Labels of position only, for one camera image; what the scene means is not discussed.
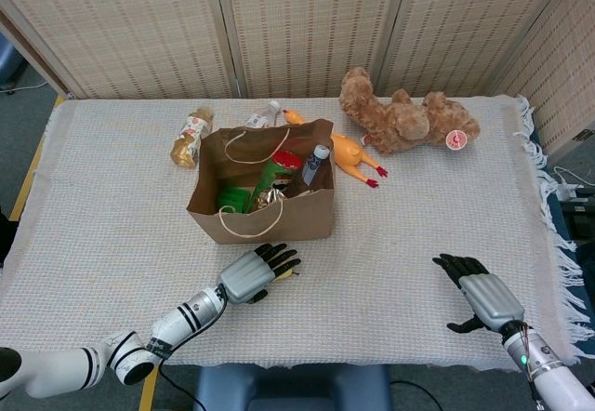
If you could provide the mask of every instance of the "brown teddy bear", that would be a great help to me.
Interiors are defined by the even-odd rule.
[[[476,139],[480,126],[458,102],[431,92],[419,106],[399,89],[389,105],[374,96],[369,74],[361,67],[343,77],[338,98],[341,109],[367,131],[369,142],[382,153],[402,152],[433,143],[460,149]]]

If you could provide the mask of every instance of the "tablecloth fringe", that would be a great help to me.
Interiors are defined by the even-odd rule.
[[[535,130],[535,124],[533,122],[534,108],[529,104],[529,100],[521,95],[517,97],[517,101],[521,104],[523,131],[517,132],[514,135],[524,138],[524,144],[522,146],[537,170],[536,176],[541,195],[541,219],[548,228],[556,247],[555,256],[560,281],[558,283],[558,289],[560,298],[562,299],[562,310],[566,320],[570,343],[573,347],[572,355],[575,361],[578,361],[577,357],[595,358],[595,354],[585,353],[575,345],[578,341],[586,341],[589,338],[595,337],[595,331],[585,325],[590,323],[589,317],[582,312],[586,309],[585,302],[568,290],[570,286],[581,286],[584,284],[583,271],[574,260],[564,253],[564,250],[575,252],[576,244],[572,241],[566,241],[558,234],[551,216],[551,211],[549,210],[548,197],[556,192],[558,182],[542,170],[548,163],[548,157],[543,153],[541,146],[531,141],[531,135]]]

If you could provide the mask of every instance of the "brown paper bag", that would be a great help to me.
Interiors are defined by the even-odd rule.
[[[282,141],[280,149],[291,151],[304,161],[317,144],[332,150],[332,129],[331,122],[316,120],[301,126],[236,127],[212,133],[201,143],[198,184],[188,204],[188,212],[218,244],[328,237],[333,228],[335,189],[332,152],[329,164],[333,170],[327,171],[322,180],[323,188],[312,194],[276,202],[251,214],[219,212],[217,197],[227,186],[254,188],[266,160]]]

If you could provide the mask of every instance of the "rubber chicken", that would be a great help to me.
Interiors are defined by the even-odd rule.
[[[283,110],[283,112],[287,123],[292,125],[303,125],[306,123],[304,117],[296,111]],[[348,139],[344,135],[338,134],[332,134],[331,140],[335,145],[335,163],[337,163],[338,167],[343,169],[350,176],[361,180],[363,183],[366,183],[372,188],[376,188],[378,186],[378,182],[376,180],[369,179],[357,170],[357,165],[359,165],[360,162],[364,162],[367,165],[373,167],[380,177],[388,176],[389,173],[387,170],[372,160],[370,156],[364,152],[362,146],[360,146],[360,144],[356,141]]]

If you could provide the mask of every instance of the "white string handle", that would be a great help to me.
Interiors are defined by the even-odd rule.
[[[258,234],[240,234],[238,232],[235,232],[234,230],[232,230],[230,227],[227,226],[227,224],[225,223],[225,221],[223,220],[223,209],[224,208],[231,208],[233,209],[233,212],[235,212],[235,208],[233,206],[229,206],[229,205],[225,205],[222,206],[219,209],[219,220],[221,221],[221,225],[223,226],[223,228],[229,233],[229,234],[233,234],[236,237],[241,237],[242,239],[252,239],[253,237],[260,237],[264,234],[266,234],[267,232],[269,232],[270,230],[272,230],[272,228],[279,223],[279,220],[281,220],[281,216],[283,215],[283,200],[277,202],[279,204],[279,215],[277,216],[277,219],[274,220],[274,222],[269,225],[269,227],[262,231],[259,232]]]
[[[240,135],[238,135],[238,136],[236,136],[236,137],[233,137],[232,139],[230,139],[230,140],[227,142],[227,144],[225,145],[225,150],[224,150],[224,151],[225,151],[225,155],[227,155],[227,158],[229,158],[230,160],[232,160],[232,161],[233,161],[233,162],[235,162],[235,163],[242,163],[242,164],[245,164],[245,165],[255,165],[255,164],[257,164],[257,163],[264,163],[264,162],[266,162],[267,160],[269,160],[271,157],[273,157],[273,156],[274,156],[274,154],[275,154],[277,151],[279,151],[279,150],[281,149],[281,146],[283,146],[283,143],[285,143],[285,141],[287,140],[287,137],[289,137],[289,130],[290,130],[290,129],[287,129],[287,132],[285,132],[285,136],[283,137],[283,139],[282,139],[282,140],[281,140],[281,142],[279,143],[279,146],[277,146],[277,147],[275,148],[275,150],[274,150],[273,152],[271,152],[271,155],[269,155],[268,157],[265,157],[265,158],[263,158],[262,160],[258,160],[257,162],[243,162],[242,160],[236,160],[236,159],[234,159],[234,158],[231,158],[231,157],[230,157],[230,155],[229,155],[229,154],[228,154],[228,152],[227,152],[227,148],[228,148],[228,146],[229,146],[230,144],[232,144],[234,141],[236,141],[237,139],[239,139],[239,138],[243,137],[243,136],[245,135],[245,131],[243,131],[243,132],[242,132]]]

